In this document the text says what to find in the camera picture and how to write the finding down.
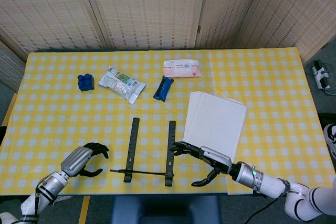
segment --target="plastic bag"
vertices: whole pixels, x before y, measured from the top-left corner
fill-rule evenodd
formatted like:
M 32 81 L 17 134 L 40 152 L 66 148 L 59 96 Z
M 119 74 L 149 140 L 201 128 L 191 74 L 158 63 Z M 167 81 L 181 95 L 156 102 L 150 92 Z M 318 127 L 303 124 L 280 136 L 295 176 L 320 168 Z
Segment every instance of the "plastic bag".
M 198 60 L 166 60 L 163 62 L 163 74 L 166 77 L 200 77 Z
M 98 84 L 114 90 L 131 104 L 136 101 L 141 91 L 146 86 L 145 83 L 134 80 L 126 74 L 111 67 L 104 74 Z

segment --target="pink package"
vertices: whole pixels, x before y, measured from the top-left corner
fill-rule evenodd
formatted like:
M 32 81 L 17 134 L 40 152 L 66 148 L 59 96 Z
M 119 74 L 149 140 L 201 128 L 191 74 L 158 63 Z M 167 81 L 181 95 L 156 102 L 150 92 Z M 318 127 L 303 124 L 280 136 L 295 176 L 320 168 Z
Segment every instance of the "pink package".
M 163 62 L 163 74 L 166 77 L 200 77 L 198 60 L 166 60 Z

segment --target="stack of paper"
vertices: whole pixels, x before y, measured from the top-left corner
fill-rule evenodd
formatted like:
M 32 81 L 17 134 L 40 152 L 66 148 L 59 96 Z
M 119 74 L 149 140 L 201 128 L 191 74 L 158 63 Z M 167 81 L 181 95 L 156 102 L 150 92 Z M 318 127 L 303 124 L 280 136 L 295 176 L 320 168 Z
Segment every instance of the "stack of paper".
M 246 107 L 235 100 L 191 92 L 183 141 L 209 147 L 233 161 L 245 114 Z

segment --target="power strip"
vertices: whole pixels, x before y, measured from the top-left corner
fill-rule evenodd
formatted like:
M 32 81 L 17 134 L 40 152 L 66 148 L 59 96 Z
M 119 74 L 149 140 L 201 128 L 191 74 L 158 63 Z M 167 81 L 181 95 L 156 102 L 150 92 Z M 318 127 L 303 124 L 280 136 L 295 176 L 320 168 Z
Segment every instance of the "power strip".
M 329 89 L 327 68 L 321 60 L 315 60 L 311 67 L 318 89 Z

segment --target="blue package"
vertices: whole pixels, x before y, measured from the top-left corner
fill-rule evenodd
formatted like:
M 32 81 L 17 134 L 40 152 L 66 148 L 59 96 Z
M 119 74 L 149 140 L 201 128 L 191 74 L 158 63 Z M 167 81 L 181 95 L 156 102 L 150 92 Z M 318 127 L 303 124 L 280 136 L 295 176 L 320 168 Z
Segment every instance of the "blue package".
M 95 88 L 94 78 L 91 74 L 87 73 L 84 76 L 81 74 L 77 77 L 78 79 L 78 88 L 80 91 L 88 91 Z
M 160 86 L 157 89 L 157 91 L 155 92 L 153 97 L 157 100 L 161 100 L 161 101 L 165 102 L 168 91 L 169 91 L 170 86 L 172 85 L 173 81 L 174 81 L 173 79 L 169 79 L 165 76 L 162 76 L 162 81 L 160 83 Z

